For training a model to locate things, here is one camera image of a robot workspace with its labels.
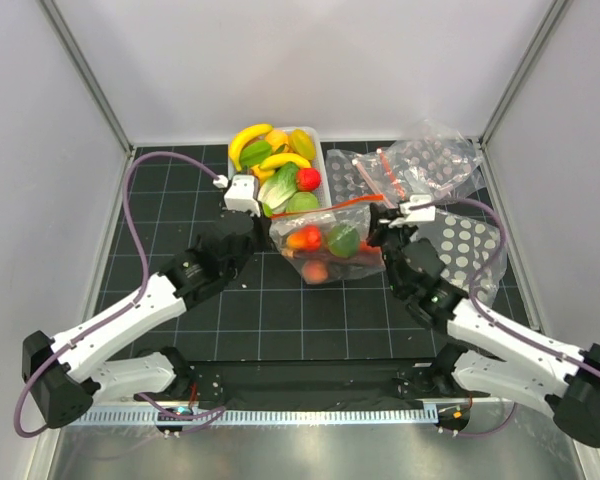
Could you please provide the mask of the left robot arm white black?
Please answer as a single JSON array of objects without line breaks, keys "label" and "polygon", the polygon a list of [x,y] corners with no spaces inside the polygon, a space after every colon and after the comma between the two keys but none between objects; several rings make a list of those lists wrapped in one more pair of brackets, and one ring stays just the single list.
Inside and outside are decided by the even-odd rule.
[{"label": "left robot arm white black", "polygon": [[244,269],[252,255],[269,245],[271,222],[254,214],[225,211],[204,227],[192,246],[169,259],[140,287],[92,319],[52,337],[41,331],[22,346],[25,383],[14,413],[14,428],[33,437],[21,424],[21,408],[33,398],[45,429],[59,429],[83,416],[95,403],[122,397],[170,400],[188,395],[195,374],[174,347],[115,361],[113,355],[158,325],[218,296]]}]

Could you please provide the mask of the green orange mango toy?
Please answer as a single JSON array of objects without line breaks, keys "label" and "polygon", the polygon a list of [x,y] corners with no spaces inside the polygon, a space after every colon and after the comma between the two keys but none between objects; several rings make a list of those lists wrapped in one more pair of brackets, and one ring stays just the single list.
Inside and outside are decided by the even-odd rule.
[{"label": "green orange mango toy", "polygon": [[338,224],[327,233],[326,243],[332,255],[350,258],[358,252],[360,235],[354,226]]}]

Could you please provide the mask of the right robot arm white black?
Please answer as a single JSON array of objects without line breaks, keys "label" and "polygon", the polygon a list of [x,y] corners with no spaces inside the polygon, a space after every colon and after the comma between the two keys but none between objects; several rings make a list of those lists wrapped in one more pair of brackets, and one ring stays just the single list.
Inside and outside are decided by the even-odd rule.
[{"label": "right robot arm white black", "polygon": [[435,207],[371,204],[367,242],[380,248],[390,290],[408,314],[454,341],[432,365],[433,389],[511,400],[548,416],[573,440],[600,448],[600,344],[583,349],[547,337],[444,279],[435,247],[413,237],[418,212],[431,217]]}]

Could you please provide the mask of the peach toy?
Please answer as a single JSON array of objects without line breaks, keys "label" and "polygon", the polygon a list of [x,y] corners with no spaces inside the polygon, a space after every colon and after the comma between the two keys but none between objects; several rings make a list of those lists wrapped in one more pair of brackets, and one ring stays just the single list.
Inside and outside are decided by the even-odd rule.
[{"label": "peach toy", "polygon": [[309,260],[301,268],[301,276],[309,285],[319,285],[329,279],[327,265],[320,260]]}]

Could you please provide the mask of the orange carrot toy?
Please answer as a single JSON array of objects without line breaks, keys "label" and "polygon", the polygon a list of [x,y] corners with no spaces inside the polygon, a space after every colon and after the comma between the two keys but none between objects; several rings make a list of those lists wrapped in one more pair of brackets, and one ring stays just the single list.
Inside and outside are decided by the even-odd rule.
[{"label": "orange carrot toy", "polygon": [[382,251],[380,247],[369,246],[365,242],[359,244],[359,249],[353,257],[355,263],[364,265],[382,265]]}]

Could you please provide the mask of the zip bag red zipper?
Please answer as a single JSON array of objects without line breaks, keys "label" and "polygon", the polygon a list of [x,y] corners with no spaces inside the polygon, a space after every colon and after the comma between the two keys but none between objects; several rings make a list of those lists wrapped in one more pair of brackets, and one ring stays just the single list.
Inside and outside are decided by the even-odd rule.
[{"label": "zip bag red zipper", "polygon": [[310,285],[362,279],[384,270],[381,251],[367,243],[370,205],[381,195],[366,195],[338,205],[276,214],[269,237],[277,251]]}]

